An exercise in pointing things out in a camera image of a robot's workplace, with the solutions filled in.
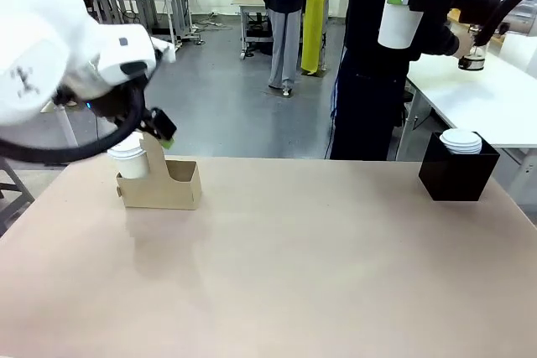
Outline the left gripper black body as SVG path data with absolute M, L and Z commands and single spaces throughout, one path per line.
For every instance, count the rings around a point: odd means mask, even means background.
M 146 112 L 144 90 L 147 84 L 147 80 L 130 80 L 114 86 L 106 95 L 90 100 L 89 106 L 96 116 L 119 125 L 136 117 L 138 126 Z

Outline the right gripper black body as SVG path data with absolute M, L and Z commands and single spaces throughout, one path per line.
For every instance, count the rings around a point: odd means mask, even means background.
M 486 23 L 502 0 L 461 0 L 459 23 Z

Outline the person's right hand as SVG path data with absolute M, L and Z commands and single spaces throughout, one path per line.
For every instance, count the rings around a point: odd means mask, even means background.
M 469 32 L 460 32 L 456 34 L 458 47 L 452 56 L 458 60 L 468 55 L 474 46 L 474 37 Z

